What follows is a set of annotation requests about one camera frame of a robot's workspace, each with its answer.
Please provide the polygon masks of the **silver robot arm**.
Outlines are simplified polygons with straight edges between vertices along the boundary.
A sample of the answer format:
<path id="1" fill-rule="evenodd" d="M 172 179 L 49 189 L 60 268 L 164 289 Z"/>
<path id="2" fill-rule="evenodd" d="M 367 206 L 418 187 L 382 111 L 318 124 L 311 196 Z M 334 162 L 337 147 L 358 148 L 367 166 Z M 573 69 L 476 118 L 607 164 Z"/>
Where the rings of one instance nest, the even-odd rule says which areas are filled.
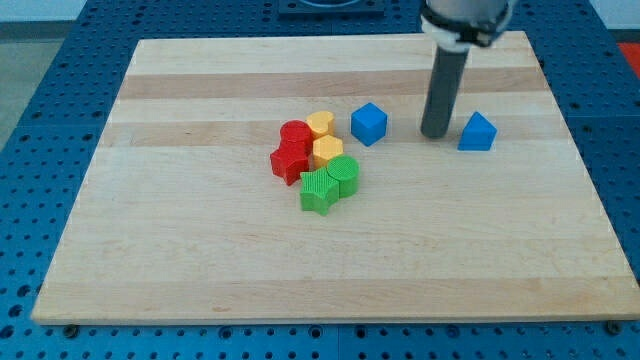
<path id="1" fill-rule="evenodd" d="M 508 27 L 517 0 L 424 0 L 421 29 L 449 52 L 490 47 Z"/>

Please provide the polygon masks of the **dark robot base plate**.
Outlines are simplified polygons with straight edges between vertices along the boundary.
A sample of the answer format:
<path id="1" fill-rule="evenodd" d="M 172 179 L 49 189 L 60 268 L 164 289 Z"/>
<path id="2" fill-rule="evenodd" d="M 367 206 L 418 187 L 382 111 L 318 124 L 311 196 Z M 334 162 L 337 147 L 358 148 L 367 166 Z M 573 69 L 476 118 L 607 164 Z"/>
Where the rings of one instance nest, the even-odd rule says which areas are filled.
<path id="1" fill-rule="evenodd" d="M 280 17 L 383 15 L 385 0 L 277 0 Z"/>

